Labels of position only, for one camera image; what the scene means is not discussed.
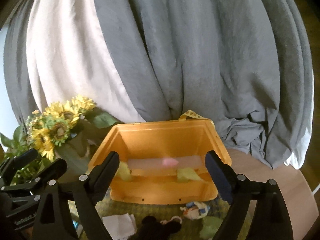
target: screw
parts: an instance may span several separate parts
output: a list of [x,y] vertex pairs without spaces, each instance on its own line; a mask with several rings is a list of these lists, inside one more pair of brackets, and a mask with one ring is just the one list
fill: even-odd
[[36,196],[35,196],[35,201],[39,201],[39,200],[40,200],[40,198],[41,198],[41,196],[40,196],[40,195],[36,195]]
[[245,176],[243,174],[238,174],[237,175],[237,179],[244,181],[245,180]]
[[84,175],[81,175],[81,176],[79,177],[79,180],[80,180],[80,181],[85,181],[85,180],[87,180],[87,178],[88,178],[88,175],[84,174]]
[[54,184],[56,184],[56,182],[57,182],[57,181],[56,181],[55,179],[52,179],[52,180],[49,181],[49,185],[50,185],[50,186],[53,186]]
[[272,185],[272,186],[275,186],[277,185],[276,181],[274,179],[269,179],[269,183]]

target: white fabric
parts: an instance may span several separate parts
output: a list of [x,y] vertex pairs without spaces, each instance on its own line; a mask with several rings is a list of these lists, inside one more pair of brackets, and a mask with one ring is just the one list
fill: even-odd
[[134,215],[114,215],[102,218],[103,224],[113,240],[125,240],[137,232]]
[[162,221],[160,221],[160,224],[161,224],[161,225],[166,225],[166,224],[168,224],[169,222],[174,221],[174,220],[179,220],[179,223],[182,224],[182,218],[181,218],[181,217],[178,217],[178,216],[173,216],[169,221],[167,221],[167,220],[162,220]]
[[35,0],[27,63],[40,110],[81,94],[123,122],[144,122],[108,52],[94,0]]
[[308,126],[306,128],[305,134],[301,138],[301,141],[297,143],[297,148],[293,151],[290,157],[284,162],[285,165],[292,165],[296,170],[300,169],[306,158],[307,150],[311,140],[312,133],[312,120],[313,120],[313,110],[314,110],[314,93],[315,93],[315,78],[312,75],[312,104],[311,112]]

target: bedding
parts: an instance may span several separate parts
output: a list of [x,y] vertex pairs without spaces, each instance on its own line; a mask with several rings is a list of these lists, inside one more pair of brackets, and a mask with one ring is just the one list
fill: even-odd
[[[303,164],[313,73],[293,0],[34,0],[29,12],[27,4],[9,26],[26,34],[4,55],[5,72],[28,73],[22,87],[31,93],[16,103],[26,113],[33,100],[43,110],[76,94],[123,122],[192,109],[214,121],[228,148],[270,168]],[[9,60],[17,51],[23,64]],[[12,105],[17,86],[7,85]]]

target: artificial sunflower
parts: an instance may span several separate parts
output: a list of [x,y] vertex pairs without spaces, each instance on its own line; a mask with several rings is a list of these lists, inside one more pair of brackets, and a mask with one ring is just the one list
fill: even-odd
[[49,137],[56,146],[61,146],[70,136],[71,126],[64,118],[50,118],[47,122]]
[[44,127],[43,121],[42,121],[42,114],[40,113],[39,110],[33,111],[32,112],[32,117],[28,116],[27,118],[27,126],[29,133],[32,133],[33,129],[42,129]]
[[69,124],[74,127],[76,123],[78,122],[80,118],[79,112],[76,110],[75,107],[73,107],[70,104],[70,101],[67,101],[63,105],[63,111],[61,112],[61,115],[64,117],[64,119],[69,122]]
[[50,161],[54,159],[54,144],[51,142],[49,137],[50,130],[47,128],[33,129],[31,133],[31,140],[33,147],[38,150],[38,152],[45,156]]
[[60,117],[63,112],[63,105],[60,102],[51,103],[48,107],[45,108],[43,115],[53,117]]
[[77,95],[76,98],[72,98],[73,106],[78,110],[79,113],[85,114],[87,111],[90,111],[96,107],[95,102],[81,95]]
[[70,101],[66,101],[64,105],[60,102],[52,103],[49,107],[46,107],[44,116],[63,117],[72,127],[74,127],[80,118],[80,114],[76,107],[70,104]]

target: orange box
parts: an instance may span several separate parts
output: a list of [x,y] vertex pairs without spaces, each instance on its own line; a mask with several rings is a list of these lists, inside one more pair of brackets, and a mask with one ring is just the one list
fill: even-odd
[[[113,200],[139,204],[208,201],[218,195],[204,162],[210,150],[231,165],[231,158],[209,119],[119,124],[110,130],[88,168],[101,164],[111,151],[128,163],[132,180],[114,177],[110,185]],[[180,164],[161,165],[163,158],[176,158]],[[177,169],[188,163],[201,181],[177,181]]]

